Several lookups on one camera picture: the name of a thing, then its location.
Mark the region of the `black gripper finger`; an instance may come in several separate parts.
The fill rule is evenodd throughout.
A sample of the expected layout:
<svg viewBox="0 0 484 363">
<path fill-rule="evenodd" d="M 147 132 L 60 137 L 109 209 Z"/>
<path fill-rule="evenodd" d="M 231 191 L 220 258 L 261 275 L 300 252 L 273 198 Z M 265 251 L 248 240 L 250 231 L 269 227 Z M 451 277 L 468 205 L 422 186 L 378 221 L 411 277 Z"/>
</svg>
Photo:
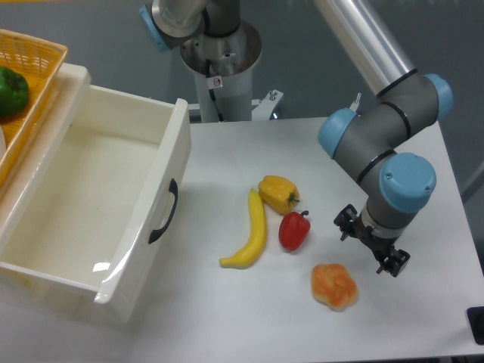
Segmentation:
<svg viewBox="0 0 484 363">
<path fill-rule="evenodd" d="M 357 211 L 352 204 L 348 204 L 338 212 L 334 219 L 334 224 L 340 230 L 341 241 L 344 241 L 347 237 L 355 237 L 355 221 L 357 218 Z"/>
<path fill-rule="evenodd" d="M 380 267 L 376 270 L 377 274 L 385 271 L 392 277 L 396 278 L 408 264 L 411 255 L 404 250 L 396 250 L 391 247 L 388 250 L 377 251 L 375 259 L 379 262 Z"/>
</svg>

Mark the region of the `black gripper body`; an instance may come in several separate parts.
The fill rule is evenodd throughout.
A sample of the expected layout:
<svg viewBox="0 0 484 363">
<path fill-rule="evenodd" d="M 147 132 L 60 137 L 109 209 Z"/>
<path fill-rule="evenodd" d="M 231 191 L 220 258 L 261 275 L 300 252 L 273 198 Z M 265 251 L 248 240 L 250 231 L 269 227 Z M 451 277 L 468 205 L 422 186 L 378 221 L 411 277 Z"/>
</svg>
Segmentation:
<svg viewBox="0 0 484 363">
<path fill-rule="evenodd" d="M 378 225 L 366 209 L 361 211 L 353 227 L 356 237 L 372 251 L 377 261 L 389 257 L 397 237 Z"/>
</svg>

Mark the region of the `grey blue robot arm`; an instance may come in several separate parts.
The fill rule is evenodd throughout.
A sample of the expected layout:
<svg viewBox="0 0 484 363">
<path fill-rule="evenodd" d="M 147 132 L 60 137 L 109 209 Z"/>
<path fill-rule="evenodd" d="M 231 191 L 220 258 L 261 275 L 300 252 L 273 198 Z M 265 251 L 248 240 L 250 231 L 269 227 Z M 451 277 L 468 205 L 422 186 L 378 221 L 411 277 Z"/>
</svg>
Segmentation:
<svg viewBox="0 0 484 363">
<path fill-rule="evenodd" d="M 316 5 L 378 100 L 363 115 L 355 105 L 335 111 L 318 132 L 328 156 L 368 196 L 361 210 L 346 206 L 334 222 L 397 276 L 410 256 L 394 243 L 427 204 L 436 173 L 423 157 L 396 148 L 449 113 L 452 90 L 440 76 L 417 71 L 366 2 Z M 253 119 L 252 69 L 262 41 L 240 17 L 239 2 L 152 1 L 138 13 L 159 50 L 179 48 L 196 79 L 204 122 Z"/>
</svg>

